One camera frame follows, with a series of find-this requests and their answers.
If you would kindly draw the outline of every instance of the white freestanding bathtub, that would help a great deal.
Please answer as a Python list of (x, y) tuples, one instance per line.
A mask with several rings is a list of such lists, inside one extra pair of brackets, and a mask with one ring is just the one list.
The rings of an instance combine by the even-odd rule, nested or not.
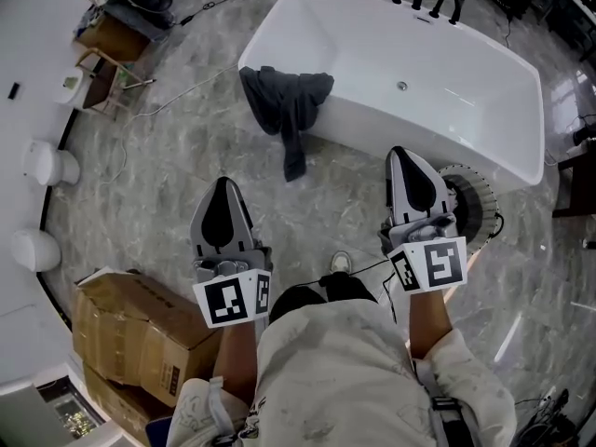
[(405, 1), (278, 0), (238, 68), (332, 75), (319, 137), (379, 157), (403, 145), (436, 169), (466, 164), (498, 194), (539, 183), (537, 70), (449, 18)]

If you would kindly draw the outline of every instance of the gray cloth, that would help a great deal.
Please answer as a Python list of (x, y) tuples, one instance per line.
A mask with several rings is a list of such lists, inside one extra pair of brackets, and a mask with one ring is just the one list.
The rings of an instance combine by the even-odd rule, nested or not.
[(270, 135), (281, 133), (286, 149), (283, 169), (286, 181), (306, 173), (305, 153), (300, 131), (313, 127), (322, 104), (333, 88), (333, 77), (326, 73), (285, 74), (271, 66), (261, 71), (240, 70), (242, 87), (252, 113)]

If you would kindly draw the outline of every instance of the white cable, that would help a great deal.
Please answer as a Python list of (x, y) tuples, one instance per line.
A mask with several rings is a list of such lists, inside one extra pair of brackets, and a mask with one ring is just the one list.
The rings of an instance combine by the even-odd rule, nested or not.
[[(214, 74), (211, 78), (205, 79), (203, 81), (200, 81), (199, 83), (196, 83), (195, 85), (191, 86), (188, 89), (185, 89), (182, 93), (178, 94), (177, 96), (174, 96), (171, 100), (169, 100), (168, 102), (166, 102), (165, 104), (162, 104), (161, 106), (159, 106), (157, 109), (155, 109), (153, 112), (151, 113), (138, 113), (137, 115), (134, 115), (131, 119), (129, 119), (129, 122), (127, 122), (122, 129), (120, 130), (120, 132), (124, 131), (124, 129), (126, 129), (130, 123), (132, 121), (134, 121), (137, 117), (147, 117), (147, 116), (151, 116), (151, 115), (156, 115), (157, 113), (159, 113), (162, 109), (168, 107), (170, 104), (172, 104), (173, 102), (175, 102), (176, 100), (180, 99), (182, 96), (184, 96), (186, 93), (189, 93), (190, 91), (192, 91), (195, 88), (198, 88), (199, 86), (205, 85), (207, 83), (209, 83), (210, 81), (213, 81), (216, 77), (218, 77), (219, 75), (222, 75), (223, 73), (225, 73), (226, 71), (230, 71), (232, 68), (236, 68), (237, 64), (234, 63), (232, 66), (228, 66), (227, 68), (225, 68), (224, 70), (221, 70), (219, 73)], [(124, 168), (127, 165), (127, 159), (128, 159), (128, 154), (127, 154), (127, 150), (126, 147), (124, 147), (124, 138), (121, 136), (120, 137), (120, 149), (122, 149), (122, 165), (120, 166), (120, 169), (118, 170), (118, 172), (115, 174), (115, 176), (110, 179), (109, 181), (102, 181), (100, 182), (97, 187), (95, 187), (95, 190), (93, 191), (93, 193), (90, 196), (87, 196), (85, 198), (81, 198), (78, 202), (84, 202), (85, 200), (88, 200), (90, 198), (92, 198), (93, 196), (95, 196), (97, 194), (97, 192), (100, 190), (101, 187), (103, 187), (104, 185), (109, 185), (111, 183), (113, 183), (118, 177), (120, 177), (120, 174), (122, 174), (122, 172), (124, 171)]]

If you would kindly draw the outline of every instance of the person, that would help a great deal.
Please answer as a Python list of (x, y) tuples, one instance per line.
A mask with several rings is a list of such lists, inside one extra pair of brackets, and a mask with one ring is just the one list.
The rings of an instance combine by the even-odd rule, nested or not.
[(469, 406), (482, 446), (509, 446), (513, 398), (452, 327), (441, 291), (410, 297), (409, 353), (388, 310), (349, 275), (347, 253), (331, 271), (320, 282), (328, 301), (305, 286), (280, 295), (258, 348), (252, 323), (223, 330), (213, 379), (183, 385), (168, 447), (438, 445), (412, 359)]

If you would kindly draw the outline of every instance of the brown cardboard box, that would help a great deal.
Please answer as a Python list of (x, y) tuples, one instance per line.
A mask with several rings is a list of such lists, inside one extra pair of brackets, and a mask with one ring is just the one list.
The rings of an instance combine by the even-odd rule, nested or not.
[(143, 275), (102, 275), (75, 294), (74, 351), (105, 379), (172, 407), (184, 381), (210, 378), (220, 340), (198, 305)]
[(150, 421), (172, 415), (174, 410), (140, 387), (106, 381), (87, 364), (83, 365), (83, 372), (91, 398), (132, 437), (150, 447), (145, 426)]
[(76, 41), (87, 48), (99, 48), (116, 61), (136, 61), (149, 45), (149, 38), (110, 15), (101, 16)]

